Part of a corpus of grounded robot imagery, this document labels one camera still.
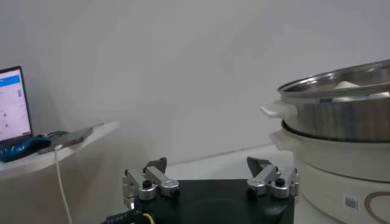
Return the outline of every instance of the white wall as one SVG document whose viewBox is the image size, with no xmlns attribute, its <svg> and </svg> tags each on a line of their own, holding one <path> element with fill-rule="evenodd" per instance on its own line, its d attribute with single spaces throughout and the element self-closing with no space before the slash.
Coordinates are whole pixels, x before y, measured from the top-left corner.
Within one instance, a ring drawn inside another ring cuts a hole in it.
<svg viewBox="0 0 390 224">
<path fill-rule="evenodd" d="M 386 0 L 3 0 L 0 68 L 23 66 L 37 133 L 121 121 L 115 134 L 62 164 L 76 223 L 97 223 L 123 209 L 123 168 L 269 143 L 279 121 L 258 107 L 278 98 L 276 87 L 390 58 L 389 7 Z M 0 188 L 0 201 L 12 201 L 1 205 L 2 222 L 65 223 L 54 169 Z M 20 210 L 27 212 L 15 215 Z"/>
</svg>

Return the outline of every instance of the white cable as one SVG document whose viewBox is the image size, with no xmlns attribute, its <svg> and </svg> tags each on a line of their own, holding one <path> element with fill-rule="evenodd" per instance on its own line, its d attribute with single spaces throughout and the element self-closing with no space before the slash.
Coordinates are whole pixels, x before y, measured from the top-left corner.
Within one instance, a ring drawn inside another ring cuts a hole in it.
<svg viewBox="0 0 390 224">
<path fill-rule="evenodd" d="M 68 215 L 69 224 L 73 224 L 71 213 L 69 212 L 68 202 L 66 202 L 66 197 L 65 197 L 65 193 L 63 191 L 63 186 L 62 186 L 62 181 L 61 181 L 60 162 L 58 161 L 59 160 L 58 150 L 60 150 L 61 148 L 62 148 L 62 145 L 57 145 L 54 148 L 55 165 L 57 166 L 58 183 L 60 185 L 62 200 L 63 200 L 63 204 L 65 205 L 66 213 Z"/>
</svg>

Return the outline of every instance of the label sticker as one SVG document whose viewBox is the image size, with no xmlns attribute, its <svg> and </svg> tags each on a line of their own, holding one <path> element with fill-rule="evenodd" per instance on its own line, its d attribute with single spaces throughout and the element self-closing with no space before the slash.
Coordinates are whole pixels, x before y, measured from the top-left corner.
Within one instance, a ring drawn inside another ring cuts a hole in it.
<svg viewBox="0 0 390 224">
<path fill-rule="evenodd" d="M 342 205 L 344 208 L 354 214 L 359 212 L 359 199 L 349 195 L 343 195 Z"/>
</svg>

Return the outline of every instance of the stainless steel pot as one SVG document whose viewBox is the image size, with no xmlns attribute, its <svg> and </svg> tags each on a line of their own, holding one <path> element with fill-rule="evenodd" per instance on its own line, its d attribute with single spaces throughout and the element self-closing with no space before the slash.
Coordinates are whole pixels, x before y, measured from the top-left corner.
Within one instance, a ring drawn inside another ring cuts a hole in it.
<svg viewBox="0 0 390 224">
<path fill-rule="evenodd" d="M 333 141 L 390 142 L 390 60 L 293 81 L 261 107 L 299 135 Z"/>
</svg>

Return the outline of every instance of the pot handle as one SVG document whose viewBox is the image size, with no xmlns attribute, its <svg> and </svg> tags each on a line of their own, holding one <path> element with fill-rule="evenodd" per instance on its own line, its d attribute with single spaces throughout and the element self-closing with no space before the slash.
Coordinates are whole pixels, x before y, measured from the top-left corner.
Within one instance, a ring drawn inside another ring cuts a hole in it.
<svg viewBox="0 0 390 224">
<path fill-rule="evenodd" d="M 269 134 L 269 139 L 279 150 L 296 152 L 303 149 L 304 145 L 296 138 L 288 136 L 284 130 L 279 130 Z"/>
<path fill-rule="evenodd" d="M 260 107 L 260 109 L 264 114 L 272 118 L 288 120 L 298 116 L 298 110 L 293 104 L 284 103 L 280 100 L 273 101 L 268 105 Z"/>
</svg>

